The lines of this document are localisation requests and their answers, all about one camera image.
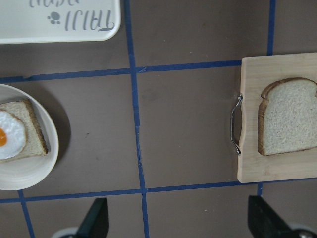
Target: white plate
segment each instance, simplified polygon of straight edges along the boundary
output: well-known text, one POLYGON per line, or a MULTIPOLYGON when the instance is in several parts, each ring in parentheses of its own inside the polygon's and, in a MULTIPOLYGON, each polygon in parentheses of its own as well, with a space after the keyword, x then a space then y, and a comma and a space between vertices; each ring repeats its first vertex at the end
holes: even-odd
POLYGON ((1 190, 19 190, 39 183, 51 172, 57 160, 58 136, 50 115, 30 95, 17 88, 0 84, 0 104, 25 98, 30 99, 32 103, 49 152, 45 156, 0 163, 1 190))
POLYGON ((0 44, 103 41, 120 28, 120 0, 0 0, 0 44))

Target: rectangular white tray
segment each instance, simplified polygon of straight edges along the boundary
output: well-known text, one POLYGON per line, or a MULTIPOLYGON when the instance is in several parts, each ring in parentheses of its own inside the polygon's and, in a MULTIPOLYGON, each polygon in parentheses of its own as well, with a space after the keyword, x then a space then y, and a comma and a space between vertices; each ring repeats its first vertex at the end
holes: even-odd
POLYGON ((0 0, 0 44, 103 41, 120 28, 120 0, 0 0))

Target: brown tile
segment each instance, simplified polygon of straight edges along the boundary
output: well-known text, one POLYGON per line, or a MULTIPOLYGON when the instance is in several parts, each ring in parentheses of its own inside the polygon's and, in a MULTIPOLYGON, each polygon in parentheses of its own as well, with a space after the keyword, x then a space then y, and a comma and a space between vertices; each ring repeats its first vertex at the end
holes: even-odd
MULTIPOLYGON (((141 195, 109 196, 109 233, 107 238, 144 237, 141 195)), ((75 198, 28 202, 36 237, 51 237, 55 232, 78 227, 95 198, 75 198)))
POLYGON ((12 83, 49 112, 59 159, 25 196, 139 188, 128 75, 12 83))
POLYGON ((274 54, 317 51, 317 2, 276 1, 274 54))
POLYGON ((0 45, 0 77, 129 67, 124 13, 116 35, 101 42, 0 45))
POLYGON ((6 199, 6 198, 18 198, 19 194, 17 191, 5 191, 0 190, 0 199, 6 199))
POLYGON ((152 238, 250 238, 248 195, 255 185, 148 193, 152 238))
POLYGON ((304 225, 317 232, 317 179, 265 183, 263 197, 289 225, 304 225))
POLYGON ((137 66, 266 54, 269 1, 131 1, 137 66))
POLYGON ((21 203, 0 204, 1 237, 29 237, 21 203))
POLYGON ((147 187, 237 180, 229 137, 240 67, 138 75, 147 187))

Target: paw print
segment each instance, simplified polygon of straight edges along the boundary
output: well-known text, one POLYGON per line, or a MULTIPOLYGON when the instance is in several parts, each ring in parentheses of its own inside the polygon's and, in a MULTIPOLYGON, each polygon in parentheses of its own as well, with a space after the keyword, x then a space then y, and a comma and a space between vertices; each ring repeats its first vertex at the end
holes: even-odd
POLYGON ((59 19, 60 15, 56 11, 51 12, 51 15, 48 16, 48 20, 51 20, 51 24, 53 25, 60 24, 59 19))

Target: round plate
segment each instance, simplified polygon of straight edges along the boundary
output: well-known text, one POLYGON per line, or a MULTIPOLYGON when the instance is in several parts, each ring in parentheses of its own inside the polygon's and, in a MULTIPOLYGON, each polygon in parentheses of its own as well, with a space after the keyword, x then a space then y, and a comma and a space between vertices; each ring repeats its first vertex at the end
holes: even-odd
POLYGON ((32 103, 49 152, 45 156, 0 163, 1 190, 19 190, 39 183, 51 172, 57 160, 58 135, 50 115, 30 95, 17 88, 0 84, 0 104, 26 98, 32 103))

